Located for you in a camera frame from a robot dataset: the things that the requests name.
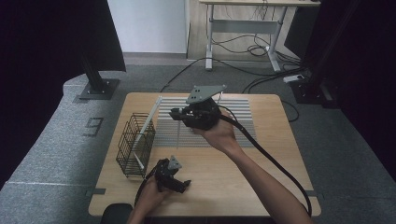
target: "gray floor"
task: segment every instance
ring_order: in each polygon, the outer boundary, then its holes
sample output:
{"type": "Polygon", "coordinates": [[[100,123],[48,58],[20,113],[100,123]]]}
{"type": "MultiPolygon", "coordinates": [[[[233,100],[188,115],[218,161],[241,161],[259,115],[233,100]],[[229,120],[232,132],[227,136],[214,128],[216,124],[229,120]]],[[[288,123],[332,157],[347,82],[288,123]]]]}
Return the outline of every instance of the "gray floor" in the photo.
{"type": "MultiPolygon", "coordinates": [[[[85,76],[64,84],[64,97],[51,121],[0,191],[0,223],[99,222],[99,217],[88,213],[90,193],[126,94],[158,92],[189,63],[178,58],[142,57],[126,62],[134,62],[127,65],[127,73],[101,73],[120,80],[110,101],[77,103],[75,98],[87,83],[85,76]],[[103,119],[97,135],[95,128],[87,126],[90,118],[103,119]]],[[[254,72],[269,72],[263,68],[265,64],[260,64],[261,68],[245,66],[254,72]]],[[[226,84],[226,92],[239,93],[255,78],[216,63],[212,72],[206,72],[197,63],[165,91],[190,92],[193,85],[226,84]]],[[[316,223],[396,223],[396,184],[340,110],[295,104],[281,79],[263,83],[251,92],[278,94],[300,112],[300,118],[290,126],[321,205],[316,223]]],[[[295,118],[295,111],[284,107],[289,119],[295,118]]]]}

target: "desk leg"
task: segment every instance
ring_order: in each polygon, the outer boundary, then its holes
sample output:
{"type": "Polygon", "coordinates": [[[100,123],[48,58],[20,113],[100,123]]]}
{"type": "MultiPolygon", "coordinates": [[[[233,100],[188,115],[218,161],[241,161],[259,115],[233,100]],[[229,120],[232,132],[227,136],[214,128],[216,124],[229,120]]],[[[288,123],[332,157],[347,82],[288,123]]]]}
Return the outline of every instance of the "desk leg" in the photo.
{"type": "Polygon", "coordinates": [[[212,21],[213,21],[213,11],[214,11],[214,5],[210,5],[210,17],[209,21],[207,22],[207,45],[206,45],[206,64],[205,64],[205,69],[207,71],[212,71],[212,21]]]}
{"type": "Polygon", "coordinates": [[[268,51],[268,58],[270,58],[271,65],[273,66],[275,72],[280,72],[280,67],[279,67],[279,64],[277,63],[276,55],[275,55],[274,51],[275,51],[276,42],[277,42],[277,39],[279,38],[280,29],[282,28],[283,20],[285,19],[287,10],[288,10],[288,7],[282,7],[282,14],[280,15],[280,18],[277,21],[274,38],[271,42],[270,47],[266,48],[268,51]]]}

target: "white wall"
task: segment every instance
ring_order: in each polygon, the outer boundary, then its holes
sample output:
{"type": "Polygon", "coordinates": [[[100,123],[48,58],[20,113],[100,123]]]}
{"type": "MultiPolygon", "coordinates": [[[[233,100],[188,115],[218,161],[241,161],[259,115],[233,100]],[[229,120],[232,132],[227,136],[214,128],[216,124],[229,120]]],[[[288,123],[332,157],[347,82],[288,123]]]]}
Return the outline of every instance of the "white wall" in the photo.
{"type": "Polygon", "coordinates": [[[186,53],[188,1],[107,0],[122,51],[186,53]]]}

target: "metal bracket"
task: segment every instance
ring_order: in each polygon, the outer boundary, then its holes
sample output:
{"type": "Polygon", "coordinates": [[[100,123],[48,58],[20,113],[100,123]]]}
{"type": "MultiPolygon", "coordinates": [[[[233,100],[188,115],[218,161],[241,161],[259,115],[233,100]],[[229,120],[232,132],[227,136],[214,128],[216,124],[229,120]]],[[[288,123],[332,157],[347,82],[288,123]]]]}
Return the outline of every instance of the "metal bracket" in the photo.
{"type": "Polygon", "coordinates": [[[222,86],[194,86],[189,98],[187,99],[187,104],[196,104],[207,100],[213,95],[224,91],[227,88],[226,85],[222,86]]]}
{"type": "Polygon", "coordinates": [[[168,164],[168,170],[176,170],[176,169],[181,169],[181,164],[178,162],[178,160],[175,158],[175,156],[171,156],[171,159],[169,160],[168,164]]]}

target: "human hand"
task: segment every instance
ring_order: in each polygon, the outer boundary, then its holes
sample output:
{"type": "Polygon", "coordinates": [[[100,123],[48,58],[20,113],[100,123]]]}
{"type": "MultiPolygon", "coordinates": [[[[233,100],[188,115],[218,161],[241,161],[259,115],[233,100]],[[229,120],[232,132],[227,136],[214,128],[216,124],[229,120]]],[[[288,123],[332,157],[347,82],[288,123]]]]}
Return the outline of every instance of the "human hand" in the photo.
{"type": "Polygon", "coordinates": [[[172,190],[163,188],[162,192],[158,191],[155,176],[152,176],[146,182],[140,197],[129,216],[128,223],[141,223],[145,216],[160,205],[166,196],[172,193],[172,190]]]}
{"type": "MultiPolygon", "coordinates": [[[[221,114],[230,118],[230,115],[221,111],[221,114]]],[[[235,151],[242,151],[235,138],[233,125],[222,119],[219,123],[208,131],[201,129],[192,129],[194,133],[200,134],[210,146],[230,156],[235,151]]]]}

